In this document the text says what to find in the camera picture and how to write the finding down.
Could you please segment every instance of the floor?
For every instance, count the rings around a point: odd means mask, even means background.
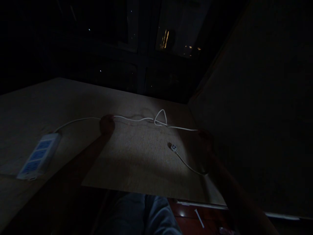
[[[168,198],[168,201],[183,234],[220,234],[220,227],[234,230],[233,219],[227,210],[185,206],[176,203],[176,200],[171,198]],[[198,211],[204,228],[195,209]]]

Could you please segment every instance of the hand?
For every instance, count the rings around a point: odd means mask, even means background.
[[[207,151],[207,153],[209,155],[213,155],[214,154],[214,150],[213,150],[213,144],[214,144],[214,140],[213,140],[213,136],[211,135],[211,133],[209,133],[207,130],[198,130],[198,134],[201,138],[201,141],[203,142],[204,146],[205,146],[205,150]]]
[[[112,135],[115,129],[115,123],[113,121],[114,116],[112,114],[107,114],[103,116],[100,120],[100,132],[102,135]]]

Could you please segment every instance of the jeans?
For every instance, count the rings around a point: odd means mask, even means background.
[[[107,216],[100,217],[96,235],[182,234],[167,198],[118,192]]]

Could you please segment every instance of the table surface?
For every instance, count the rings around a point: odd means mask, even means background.
[[[154,118],[166,111],[169,125],[196,129],[187,105],[63,78],[0,96],[0,231],[36,191],[99,135],[98,120],[61,129],[62,138],[45,175],[15,179],[37,142],[71,120],[121,115]],[[158,120],[165,121],[160,114]],[[190,171],[168,144],[198,171],[207,164],[196,132],[115,119],[116,128],[82,185],[225,205],[211,180]]]

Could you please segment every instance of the white cord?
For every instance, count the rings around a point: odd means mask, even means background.
[[[160,121],[157,120],[157,117],[159,116],[159,114],[160,114],[162,111],[164,112],[165,123],[160,122]],[[145,118],[142,118],[142,119],[140,119],[140,120],[133,120],[133,119],[129,119],[129,118],[126,118],[126,117],[123,117],[123,116],[118,116],[118,115],[116,115],[116,116],[114,116],[114,117],[115,117],[115,118],[123,118],[123,119],[129,120],[129,121],[153,120],[153,121],[154,121],[154,124],[155,124],[156,126],[166,126],[166,127],[168,127],[168,128],[177,128],[177,129],[182,129],[182,130],[186,130],[186,131],[197,131],[197,129],[187,129],[187,128],[182,128],[182,127],[168,126],[168,125],[167,125],[166,113],[165,113],[165,110],[164,110],[164,109],[161,109],[161,110],[157,113],[157,115],[156,115],[156,117],[155,117],[154,119],[153,119],[153,118],[150,118],[150,117],[145,117]],[[58,127],[58,128],[54,131],[54,133],[56,133],[56,132],[57,132],[58,130],[60,130],[61,128],[65,127],[65,126],[67,126],[68,124],[71,124],[71,123],[73,123],[73,122],[81,121],[81,120],[86,120],[86,119],[93,119],[93,118],[94,118],[94,117],[86,117],[86,118],[81,118],[81,119],[76,119],[76,120],[70,121],[70,122],[65,123],[64,125]]]
[[[171,150],[172,150],[174,153],[176,153],[177,156],[180,158],[180,160],[182,160],[182,162],[183,162],[190,170],[192,170],[194,173],[197,173],[198,175],[202,175],[202,176],[205,176],[205,175],[208,174],[208,172],[201,173],[201,172],[197,172],[196,170],[192,169],[192,168],[182,159],[182,157],[178,154],[178,152],[177,152],[177,146],[172,145],[172,146],[171,146]]]
[[[71,123],[73,123],[73,122],[81,121],[81,120],[86,120],[86,119],[93,119],[93,118],[94,118],[94,117],[86,117],[86,118],[81,118],[81,119],[76,119],[76,120],[70,121],[70,122],[65,123],[64,125],[58,127],[58,128],[54,131],[54,133],[56,133],[56,132],[57,132],[58,130],[60,130],[61,128],[65,127],[65,126],[67,126],[68,124],[71,124]]]
[[[159,116],[159,114],[160,114],[162,111],[164,112],[165,123],[160,122],[160,121],[157,120],[157,117]],[[155,124],[156,126],[166,126],[166,127],[168,127],[168,128],[177,128],[177,129],[182,129],[182,130],[186,130],[186,131],[197,131],[197,129],[187,129],[187,128],[183,128],[183,127],[168,126],[168,125],[167,125],[166,113],[165,113],[165,110],[164,110],[164,109],[161,109],[161,110],[157,113],[157,115],[156,115],[156,117],[155,117],[154,119],[153,119],[153,118],[150,118],[150,117],[145,117],[145,118],[142,118],[142,119],[140,119],[140,120],[133,120],[133,119],[129,119],[129,118],[126,118],[126,117],[123,117],[123,116],[114,116],[114,117],[115,117],[115,118],[123,118],[123,119],[129,120],[129,121],[142,121],[142,120],[148,119],[148,120],[153,120],[153,121],[154,121],[154,124]]]

